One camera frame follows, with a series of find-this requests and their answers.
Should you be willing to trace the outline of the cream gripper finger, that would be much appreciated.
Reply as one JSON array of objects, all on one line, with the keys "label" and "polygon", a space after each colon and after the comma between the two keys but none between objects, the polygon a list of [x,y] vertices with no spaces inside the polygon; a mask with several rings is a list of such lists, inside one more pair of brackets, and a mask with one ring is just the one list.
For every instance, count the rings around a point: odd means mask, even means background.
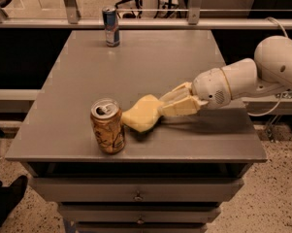
[{"label": "cream gripper finger", "polygon": [[197,96],[188,95],[175,102],[165,103],[158,109],[158,112],[163,117],[177,117],[197,114],[207,101],[200,100]]},{"label": "cream gripper finger", "polygon": [[182,83],[159,98],[161,102],[171,104],[192,94],[192,83]]}]

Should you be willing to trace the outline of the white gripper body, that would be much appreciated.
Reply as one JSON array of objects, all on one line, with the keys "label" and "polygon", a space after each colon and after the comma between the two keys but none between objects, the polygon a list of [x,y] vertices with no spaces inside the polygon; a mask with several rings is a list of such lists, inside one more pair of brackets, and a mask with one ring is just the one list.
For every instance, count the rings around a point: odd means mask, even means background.
[{"label": "white gripper body", "polygon": [[218,109],[231,102],[227,78],[220,68],[210,69],[198,75],[192,83],[192,92],[206,102],[207,109]]}]

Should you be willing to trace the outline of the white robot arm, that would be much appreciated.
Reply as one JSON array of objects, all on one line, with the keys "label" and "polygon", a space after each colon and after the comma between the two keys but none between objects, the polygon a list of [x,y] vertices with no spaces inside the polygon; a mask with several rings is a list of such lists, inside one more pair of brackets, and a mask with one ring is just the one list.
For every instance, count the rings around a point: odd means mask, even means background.
[{"label": "white robot arm", "polygon": [[187,116],[202,109],[218,109],[243,97],[263,97],[292,90],[292,40],[264,39],[253,58],[213,68],[183,83],[160,98],[164,117]]}]

